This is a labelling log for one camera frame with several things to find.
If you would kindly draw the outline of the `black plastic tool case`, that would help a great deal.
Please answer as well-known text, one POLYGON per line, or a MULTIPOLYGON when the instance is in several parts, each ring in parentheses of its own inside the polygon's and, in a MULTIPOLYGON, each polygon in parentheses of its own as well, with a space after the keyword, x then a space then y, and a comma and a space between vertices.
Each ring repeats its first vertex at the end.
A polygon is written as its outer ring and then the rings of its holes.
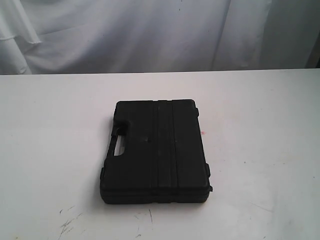
POLYGON ((213 188, 192 99, 117 102, 100 172, 106 204, 204 203, 213 188))

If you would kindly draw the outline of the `white backdrop curtain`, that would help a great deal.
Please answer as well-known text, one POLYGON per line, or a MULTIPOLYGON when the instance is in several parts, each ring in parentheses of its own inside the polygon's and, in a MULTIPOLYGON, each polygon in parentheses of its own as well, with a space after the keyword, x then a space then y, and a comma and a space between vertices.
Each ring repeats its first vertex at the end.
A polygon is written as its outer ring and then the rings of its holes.
POLYGON ((3 0, 3 75, 304 68, 317 0, 3 0))

